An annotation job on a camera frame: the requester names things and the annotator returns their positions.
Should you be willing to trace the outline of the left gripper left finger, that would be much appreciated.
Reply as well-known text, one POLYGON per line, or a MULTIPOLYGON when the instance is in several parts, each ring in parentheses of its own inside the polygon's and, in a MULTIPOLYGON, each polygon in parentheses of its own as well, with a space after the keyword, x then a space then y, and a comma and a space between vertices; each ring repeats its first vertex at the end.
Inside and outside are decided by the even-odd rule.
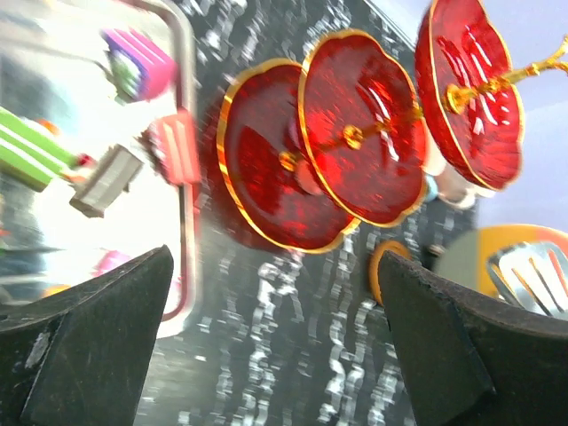
POLYGON ((168 298, 154 248, 53 296, 1 308, 3 425, 131 425, 168 298))

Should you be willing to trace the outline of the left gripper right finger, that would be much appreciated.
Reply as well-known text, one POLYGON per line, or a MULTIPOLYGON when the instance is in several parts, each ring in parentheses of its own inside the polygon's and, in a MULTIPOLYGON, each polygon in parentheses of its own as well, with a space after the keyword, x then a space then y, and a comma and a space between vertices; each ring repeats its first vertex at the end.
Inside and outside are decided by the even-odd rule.
POLYGON ((383 307, 419 425, 565 425, 567 323, 394 253, 383 307))

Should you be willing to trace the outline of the pink cake slice front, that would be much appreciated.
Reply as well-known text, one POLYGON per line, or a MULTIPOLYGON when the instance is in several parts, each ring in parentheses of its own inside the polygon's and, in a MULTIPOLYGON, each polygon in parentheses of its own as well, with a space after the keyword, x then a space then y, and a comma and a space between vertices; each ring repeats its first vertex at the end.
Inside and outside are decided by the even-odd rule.
POLYGON ((122 253, 119 250, 109 250, 106 254, 95 264, 93 268, 93 277, 98 277, 107 272, 110 272, 117 267, 127 263, 131 260, 131 256, 122 253))

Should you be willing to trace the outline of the stainless steel tray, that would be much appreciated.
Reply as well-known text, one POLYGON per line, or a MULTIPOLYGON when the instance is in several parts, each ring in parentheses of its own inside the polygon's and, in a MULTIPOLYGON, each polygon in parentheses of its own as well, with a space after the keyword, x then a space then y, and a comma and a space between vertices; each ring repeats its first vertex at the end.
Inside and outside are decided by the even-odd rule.
POLYGON ((193 78, 171 1, 2 2, 2 305, 166 246, 157 335, 186 328, 201 284, 193 78))

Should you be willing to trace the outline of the red pink cake slice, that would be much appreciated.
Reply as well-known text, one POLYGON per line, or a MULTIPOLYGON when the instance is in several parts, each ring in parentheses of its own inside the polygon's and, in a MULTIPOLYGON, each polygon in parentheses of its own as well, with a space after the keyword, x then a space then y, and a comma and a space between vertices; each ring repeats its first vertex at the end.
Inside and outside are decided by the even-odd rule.
POLYGON ((179 109, 175 114, 153 120, 145 136, 169 184, 188 185, 201 181, 195 127, 189 111, 179 109))

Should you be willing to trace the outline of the pink cupcake with topping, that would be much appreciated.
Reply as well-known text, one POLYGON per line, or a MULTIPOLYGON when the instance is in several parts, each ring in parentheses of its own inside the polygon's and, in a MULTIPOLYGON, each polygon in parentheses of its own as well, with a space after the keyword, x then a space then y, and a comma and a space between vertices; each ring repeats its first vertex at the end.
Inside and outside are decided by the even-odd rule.
POLYGON ((300 160, 295 166, 295 178, 300 188, 309 195, 321 196, 321 190, 318 182, 312 175, 311 166, 306 160, 300 160))

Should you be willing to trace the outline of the red three-tier dessert stand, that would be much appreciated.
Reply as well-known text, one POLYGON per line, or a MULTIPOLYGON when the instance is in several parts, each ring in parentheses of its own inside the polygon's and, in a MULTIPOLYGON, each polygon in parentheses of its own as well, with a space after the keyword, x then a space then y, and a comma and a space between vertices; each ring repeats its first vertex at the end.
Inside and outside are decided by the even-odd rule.
POLYGON ((320 38, 302 63, 270 59, 227 89, 217 166, 248 225, 271 244, 334 249, 360 223, 393 227, 422 204, 431 138, 474 185, 500 192, 522 168, 525 117, 517 85, 565 71, 567 48, 515 68, 479 1, 426 9, 408 73, 368 33, 320 38), (323 191, 303 191, 306 160, 323 191))

